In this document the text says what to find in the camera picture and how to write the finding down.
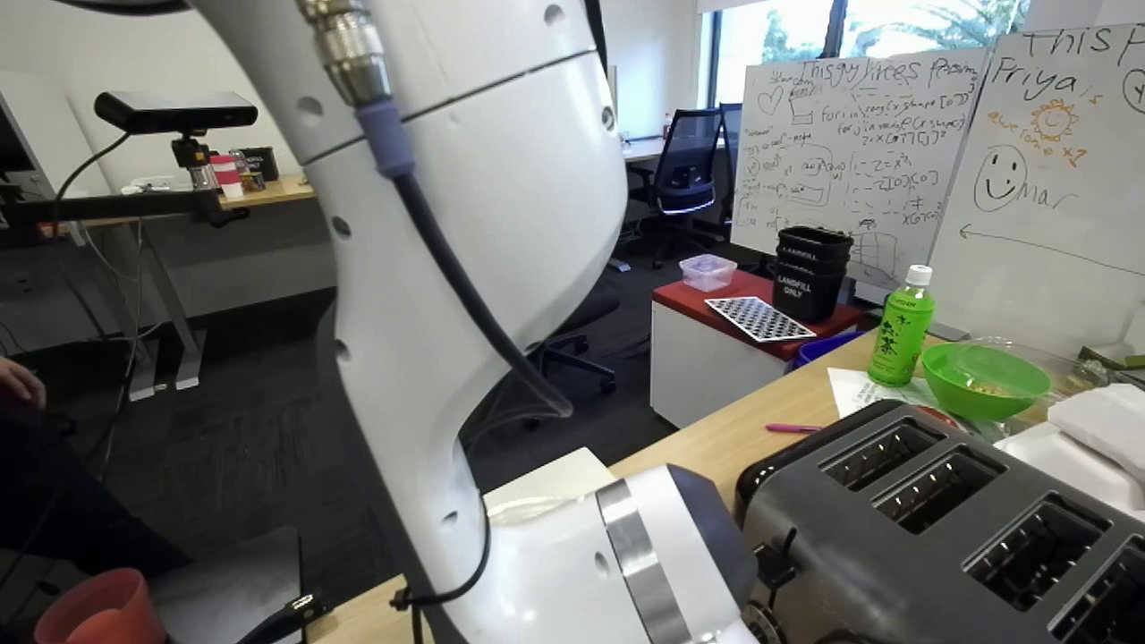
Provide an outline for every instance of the green bowl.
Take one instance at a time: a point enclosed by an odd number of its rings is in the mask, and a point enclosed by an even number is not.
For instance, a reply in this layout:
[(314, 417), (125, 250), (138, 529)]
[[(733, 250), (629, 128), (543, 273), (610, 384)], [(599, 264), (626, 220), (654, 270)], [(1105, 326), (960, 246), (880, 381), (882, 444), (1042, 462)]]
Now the green bowl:
[(938, 406), (970, 426), (1006, 424), (1053, 388), (1034, 362), (985, 345), (938, 345), (919, 366)]

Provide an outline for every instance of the window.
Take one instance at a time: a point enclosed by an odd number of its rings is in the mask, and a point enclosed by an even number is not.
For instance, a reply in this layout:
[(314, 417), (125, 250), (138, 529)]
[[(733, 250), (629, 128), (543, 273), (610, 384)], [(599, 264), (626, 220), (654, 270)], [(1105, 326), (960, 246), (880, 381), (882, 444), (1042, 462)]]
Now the window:
[(716, 18), (716, 105), (745, 102), (746, 66), (818, 58), (831, 5), (846, 12), (845, 58), (991, 47), (1028, 13), (1028, 0), (770, 0), (728, 9)]

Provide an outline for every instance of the green bottle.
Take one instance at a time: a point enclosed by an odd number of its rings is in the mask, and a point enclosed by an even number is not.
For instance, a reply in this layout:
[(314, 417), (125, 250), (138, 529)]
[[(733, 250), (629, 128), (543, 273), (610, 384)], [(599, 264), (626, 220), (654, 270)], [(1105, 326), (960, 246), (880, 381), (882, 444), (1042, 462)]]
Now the green bottle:
[(889, 291), (882, 304), (867, 375), (882, 388), (906, 388), (917, 375), (930, 318), (930, 264), (912, 264), (906, 283)]

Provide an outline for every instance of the toaster slot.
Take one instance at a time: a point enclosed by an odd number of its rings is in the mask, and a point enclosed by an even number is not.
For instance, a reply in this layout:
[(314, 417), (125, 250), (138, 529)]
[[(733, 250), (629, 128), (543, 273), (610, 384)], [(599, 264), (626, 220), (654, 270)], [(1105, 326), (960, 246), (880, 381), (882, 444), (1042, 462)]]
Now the toaster slot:
[(980, 488), (988, 488), (998, 474), (1000, 465), (960, 448), (880, 499), (875, 511), (889, 516), (907, 535), (921, 535)]
[(1065, 644), (1130, 644), (1145, 640), (1145, 549), (1128, 544), (1111, 564), (1053, 630)]
[(898, 424), (875, 432), (873, 442), (857, 444), (853, 451), (826, 462), (824, 474), (846, 492), (862, 492), (867, 483), (880, 480), (900, 462), (921, 454), (938, 442), (942, 438), (921, 430), (919, 424)]
[(1006, 606), (1028, 613), (1103, 535), (1105, 519), (1069, 510), (1059, 499), (1044, 499), (1031, 519), (970, 564), (970, 575), (991, 587)]

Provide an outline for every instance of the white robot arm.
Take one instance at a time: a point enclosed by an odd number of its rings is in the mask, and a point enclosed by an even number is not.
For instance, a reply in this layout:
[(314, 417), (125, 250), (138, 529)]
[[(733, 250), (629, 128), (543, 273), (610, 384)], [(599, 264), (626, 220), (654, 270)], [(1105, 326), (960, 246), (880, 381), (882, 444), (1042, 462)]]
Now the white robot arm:
[[(619, 238), (622, 147), (584, 5), (194, 9), (319, 190), (338, 375), (417, 557), (410, 603), (435, 609), (435, 638), (752, 640), (667, 474), (491, 526), (456, 444), (514, 346), (580, 304)], [(426, 203), (446, 250), (434, 250)], [(456, 295), (440, 259), (450, 246), (486, 310)]]

